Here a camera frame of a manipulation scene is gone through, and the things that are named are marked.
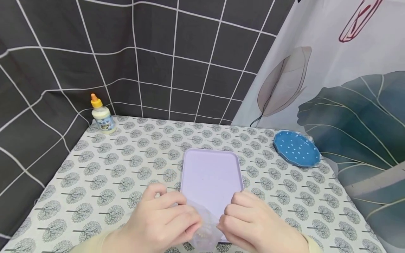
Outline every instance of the bottle label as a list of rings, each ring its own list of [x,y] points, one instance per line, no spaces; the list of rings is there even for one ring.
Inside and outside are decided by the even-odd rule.
[[[114,129],[114,127],[115,127],[115,122],[111,115],[104,119],[95,119],[95,120],[101,131],[109,131],[109,130]]]

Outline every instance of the plastic bag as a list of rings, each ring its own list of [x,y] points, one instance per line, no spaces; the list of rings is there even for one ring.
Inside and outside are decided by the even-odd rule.
[[[219,219],[208,209],[191,200],[187,200],[187,205],[194,207],[202,218],[202,226],[196,231],[189,243],[193,245],[197,251],[214,251],[224,235],[217,229]]]

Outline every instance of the fabric backdrop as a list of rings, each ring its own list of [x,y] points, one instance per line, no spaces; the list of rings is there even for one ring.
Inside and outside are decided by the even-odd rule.
[[[294,0],[2,0],[0,247],[91,118],[230,125]]]
[[[305,131],[405,252],[405,0],[295,4],[232,124]]]

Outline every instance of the lavender plastic tray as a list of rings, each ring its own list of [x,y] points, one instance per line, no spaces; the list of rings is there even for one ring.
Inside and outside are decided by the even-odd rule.
[[[218,219],[243,181],[237,155],[227,151],[189,149],[184,153],[180,191]],[[228,242],[222,237],[221,242]]]

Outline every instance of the hand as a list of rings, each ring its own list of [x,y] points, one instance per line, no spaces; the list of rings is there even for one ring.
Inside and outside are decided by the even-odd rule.
[[[218,229],[226,239],[253,253],[308,253],[306,239],[261,199],[243,191],[233,195]]]
[[[201,222],[196,210],[186,205],[183,194],[167,193],[163,184],[151,184],[126,225],[107,236],[103,253],[162,253],[191,240]]]

